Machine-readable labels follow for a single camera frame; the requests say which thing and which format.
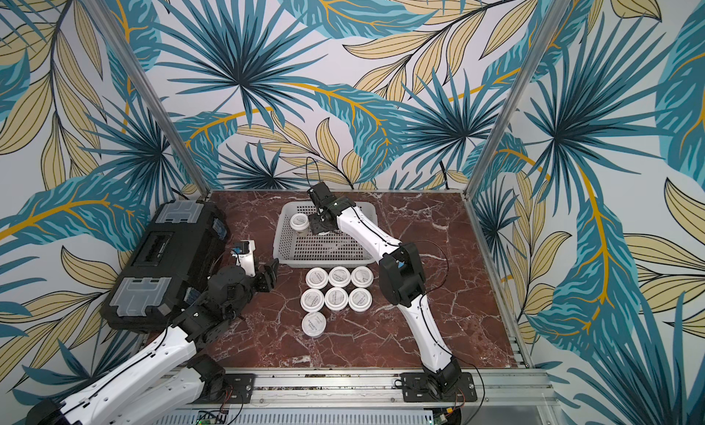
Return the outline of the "white plastic basket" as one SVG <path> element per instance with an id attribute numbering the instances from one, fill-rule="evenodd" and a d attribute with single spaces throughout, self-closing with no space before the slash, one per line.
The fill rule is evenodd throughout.
<path id="1" fill-rule="evenodd" d="M 329 232 L 313 235 L 307 232 L 301 235 L 292 229 L 290 221 L 295 214 L 308 215 L 313 212 L 311 201 L 291 201 L 284 204 L 274 240 L 274 258 L 279 263 L 292 268 L 331 269 L 336 266 L 367 266 L 375 262 L 372 255 L 348 234 Z"/>

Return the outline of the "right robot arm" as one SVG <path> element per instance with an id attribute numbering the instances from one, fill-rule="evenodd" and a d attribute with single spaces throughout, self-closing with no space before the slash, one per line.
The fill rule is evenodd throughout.
<path id="1" fill-rule="evenodd" d="M 437 399 L 455 392 L 462 369 L 431 313 L 426 274 L 415 243 L 402 243 L 387 234 L 354 201 L 337 197 L 323 182 L 311 186 L 308 195 L 315 207 L 308 215 L 313 234 L 345 233 L 377 262 L 379 287 L 387 301 L 401 311 L 411 329 L 429 392 Z"/>

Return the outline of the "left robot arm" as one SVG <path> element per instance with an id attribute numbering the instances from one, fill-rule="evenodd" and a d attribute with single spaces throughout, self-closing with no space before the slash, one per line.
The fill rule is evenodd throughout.
<path id="1" fill-rule="evenodd" d="M 231 392 L 226 372 L 203 351 L 225 333 L 258 293 L 277 282 L 279 261 L 248 275 L 227 266 L 153 342 L 109 374 L 62 401 L 31 408 L 29 424 L 150 424 L 199 399 L 216 402 Z"/>

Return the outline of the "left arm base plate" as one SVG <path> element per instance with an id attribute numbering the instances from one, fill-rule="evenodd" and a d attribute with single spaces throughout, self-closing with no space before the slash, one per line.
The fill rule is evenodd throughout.
<path id="1" fill-rule="evenodd" d="M 205 383 L 190 404 L 250 404 L 255 379 L 255 374 L 217 375 Z"/>

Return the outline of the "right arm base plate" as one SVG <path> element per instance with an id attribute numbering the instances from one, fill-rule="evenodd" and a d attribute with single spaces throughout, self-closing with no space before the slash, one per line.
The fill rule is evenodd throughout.
<path id="1" fill-rule="evenodd" d="M 475 382 L 470 373 L 462 373 L 449 388 L 440 388 L 429 375 L 422 372 L 402 373 L 394 382 L 407 403 L 463 403 L 478 401 Z"/>

